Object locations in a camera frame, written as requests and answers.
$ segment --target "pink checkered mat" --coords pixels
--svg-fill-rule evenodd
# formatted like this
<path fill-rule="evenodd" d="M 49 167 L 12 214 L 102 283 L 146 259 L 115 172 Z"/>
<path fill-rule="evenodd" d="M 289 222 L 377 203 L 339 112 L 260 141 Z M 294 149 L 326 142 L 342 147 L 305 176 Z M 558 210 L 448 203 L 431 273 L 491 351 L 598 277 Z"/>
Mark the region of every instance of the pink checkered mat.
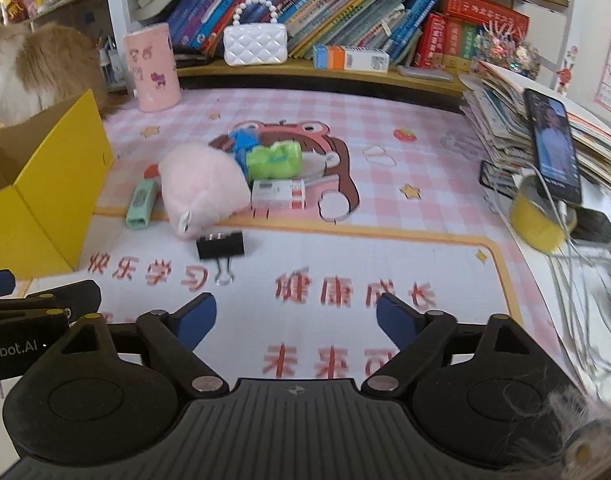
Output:
<path fill-rule="evenodd" d="M 501 248 L 525 328 L 551 355 L 560 355 L 537 284 L 478 184 L 485 151 L 458 114 L 361 96 L 269 89 L 186 91 L 176 107 L 151 114 L 129 104 L 106 124 L 117 160 L 97 212 L 125 210 L 145 168 L 174 146 L 212 142 L 240 124 L 274 140 L 299 140 L 311 152 L 308 165 L 316 169 L 323 159 L 323 167 L 329 166 L 308 188 L 306 211 L 247 215 L 489 238 Z M 437 308 L 450 311 L 448 304 Z"/>

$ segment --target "green toy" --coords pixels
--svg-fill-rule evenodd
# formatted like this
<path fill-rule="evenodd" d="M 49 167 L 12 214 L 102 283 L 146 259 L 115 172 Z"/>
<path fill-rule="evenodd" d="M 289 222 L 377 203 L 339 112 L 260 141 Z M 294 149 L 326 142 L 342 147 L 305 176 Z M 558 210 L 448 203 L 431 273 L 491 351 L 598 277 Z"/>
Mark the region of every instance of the green toy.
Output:
<path fill-rule="evenodd" d="M 271 146 L 256 146 L 246 155 L 248 180 L 293 178 L 303 168 L 301 144 L 281 140 Z"/>

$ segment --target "mint green eraser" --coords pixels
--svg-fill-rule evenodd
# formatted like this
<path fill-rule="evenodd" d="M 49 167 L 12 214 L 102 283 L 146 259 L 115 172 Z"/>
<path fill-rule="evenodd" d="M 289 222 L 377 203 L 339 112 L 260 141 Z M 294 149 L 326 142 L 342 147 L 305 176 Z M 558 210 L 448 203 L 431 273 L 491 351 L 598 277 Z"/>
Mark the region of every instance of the mint green eraser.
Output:
<path fill-rule="evenodd" d="M 150 223 L 154 201 L 159 184 L 153 178 L 146 178 L 134 190 L 125 223 L 129 229 L 145 229 Z"/>

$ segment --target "yellow tape roll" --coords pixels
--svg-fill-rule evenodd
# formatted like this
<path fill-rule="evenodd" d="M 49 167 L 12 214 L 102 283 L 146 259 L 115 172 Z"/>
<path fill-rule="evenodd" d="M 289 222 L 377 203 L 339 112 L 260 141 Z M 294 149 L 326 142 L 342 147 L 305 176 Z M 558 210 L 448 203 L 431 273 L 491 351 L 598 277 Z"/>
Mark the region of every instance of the yellow tape roll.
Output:
<path fill-rule="evenodd" d="M 565 240 L 565 233 L 556 220 L 547 199 L 537 193 L 537 177 L 527 176 L 512 201 L 509 222 L 525 242 L 542 253 L 552 253 Z M 568 232 L 577 224 L 577 214 L 568 209 Z"/>

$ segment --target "pink cylindrical container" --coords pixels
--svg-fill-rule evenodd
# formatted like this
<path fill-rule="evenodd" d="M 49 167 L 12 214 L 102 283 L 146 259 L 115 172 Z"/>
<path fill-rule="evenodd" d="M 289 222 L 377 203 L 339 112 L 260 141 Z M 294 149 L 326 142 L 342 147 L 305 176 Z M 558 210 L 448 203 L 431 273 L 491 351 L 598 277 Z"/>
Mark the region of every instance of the pink cylindrical container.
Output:
<path fill-rule="evenodd" d="M 159 23 L 133 32 L 123 41 L 139 108 L 143 112 L 158 112 L 178 103 L 181 88 L 168 24 Z"/>

